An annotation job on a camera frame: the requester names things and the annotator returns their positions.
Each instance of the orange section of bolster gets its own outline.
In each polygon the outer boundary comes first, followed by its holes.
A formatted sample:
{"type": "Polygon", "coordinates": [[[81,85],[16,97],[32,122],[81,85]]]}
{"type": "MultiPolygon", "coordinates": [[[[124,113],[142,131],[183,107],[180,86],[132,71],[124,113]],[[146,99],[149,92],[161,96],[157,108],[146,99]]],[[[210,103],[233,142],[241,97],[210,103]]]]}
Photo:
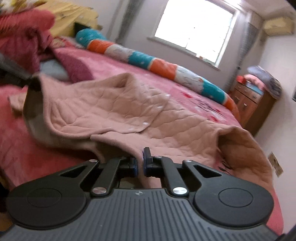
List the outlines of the orange section of bolster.
{"type": "Polygon", "coordinates": [[[158,74],[161,77],[168,78],[170,80],[175,79],[177,65],[169,63],[163,59],[156,58],[152,61],[150,71],[158,74]]]}
{"type": "Polygon", "coordinates": [[[234,115],[234,117],[237,119],[238,122],[240,122],[240,115],[239,115],[239,109],[237,108],[237,105],[235,104],[234,100],[230,98],[229,95],[227,95],[227,101],[224,104],[224,106],[231,111],[231,113],[234,115]]]}
{"type": "Polygon", "coordinates": [[[104,54],[106,49],[113,44],[114,43],[110,41],[95,39],[90,42],[90,44],[87,46],[87,49],[95,53],[104,54]]]}

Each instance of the dresser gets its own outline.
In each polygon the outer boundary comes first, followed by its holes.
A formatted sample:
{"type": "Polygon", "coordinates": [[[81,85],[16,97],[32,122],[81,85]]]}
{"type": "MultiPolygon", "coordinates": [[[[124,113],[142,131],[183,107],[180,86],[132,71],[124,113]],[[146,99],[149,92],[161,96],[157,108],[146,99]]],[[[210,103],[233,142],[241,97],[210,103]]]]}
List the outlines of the dresser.
{"type": "Polygon", "coordinates": [[[249,82],[246,85],[237,82],[230,97],[239,109],[241,126],[255,136],[276,100],[267,91],[262,92],[249,82]]]}

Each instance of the pink bedspread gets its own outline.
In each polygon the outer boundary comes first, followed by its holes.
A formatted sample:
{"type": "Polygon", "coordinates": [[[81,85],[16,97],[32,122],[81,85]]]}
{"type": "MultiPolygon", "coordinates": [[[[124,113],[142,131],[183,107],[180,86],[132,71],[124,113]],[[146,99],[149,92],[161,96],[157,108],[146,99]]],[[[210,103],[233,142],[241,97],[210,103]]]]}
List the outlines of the pink bedspread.
{"type": "MultiPolygon", "coordinates": [[[[222,105],[146,70],[83,50],[70,49],[69,51],[68,48],[61,48],[55,54],[62,60],[69,73],[73,74],[76,71],[76,76],[81,74],[82,79],[83,73],[78,71],[80,67],[88,78],[105,79],[119,73],[130,72],[137,78],[170,94],[171,98],[186,109],[218,123],[239,126],[230,111],[222,105]]],[[[0,168],[11,188],[94,158],[85,152],[53,150],[38,145],[30,137],[23,119],[12,115],[7,100],[9,95],[21,91],[25,90],[14,86],[0,87],[0,113],[2,113],[0,118],[0,168]]],[[[231,170],[224,165],[219,153],[217,153],[214,168],[231,174],[231,170]]],[[[276,194],[272,193],[272,195],[275,206],[268,226],[281,234],[283,230],[281,209],[276,194]]]]}

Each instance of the silver screw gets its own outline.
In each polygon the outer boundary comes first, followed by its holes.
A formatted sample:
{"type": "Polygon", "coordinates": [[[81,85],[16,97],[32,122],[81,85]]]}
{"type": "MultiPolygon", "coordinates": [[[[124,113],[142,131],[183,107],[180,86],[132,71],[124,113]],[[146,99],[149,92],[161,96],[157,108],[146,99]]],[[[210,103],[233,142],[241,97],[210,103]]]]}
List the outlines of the silver screw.
{"type": "Polygon", "coordinates": [[[177,194],[177,195],[184,195],[187,192],[188,192],[188,190],[186,188],[183,188],[183,187],[176,187],[176,188],[173,189],[173,193],[177,194]]]}
{"type": "Polygon", "coordinates": [[[107,192],[106,188],[97,187],[92,190],[94,194],[105,194],[107,192]]]}

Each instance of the gray curtain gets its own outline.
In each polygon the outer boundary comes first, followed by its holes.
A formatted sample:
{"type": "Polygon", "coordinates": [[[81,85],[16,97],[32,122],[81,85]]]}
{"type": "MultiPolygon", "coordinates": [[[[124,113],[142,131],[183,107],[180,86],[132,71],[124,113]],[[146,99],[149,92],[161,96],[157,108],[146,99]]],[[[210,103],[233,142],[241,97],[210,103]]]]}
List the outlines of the gray curtain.
{"type": "Polygon", "coordinates": [[[121,23],[120,31],[118,37],[115,39],[117,44],[122,45],[124,37],[135,18],[136,14],[140,10],[141,5],[143,4],[144,0],[129,0],[126,12],[123,16],[123,20],[121,23]]]}
{"type": "Polygon", "coordinates": [[[262,27],[262,24],[263,24],[263,19],[258,14],[256,14],[253,11],[250,11],[248,13],[247,22],[244,30],[244,36],[243,36],[243,40],[239,50],[238,65],[234,73],[232,74],[230,80],[227,82],[227,84],[224,87],[224,91],[226,93],[229,92],[233,83],[235,82],[236,77],[239,71],[241,70],[242,62],[246,57],[246,55],[248,54],[248,52],[250,51],[250,49],[252,48],[252,46],[254,45],[258,37],[258,34],[260,32],[260,29],[262,27]]]}

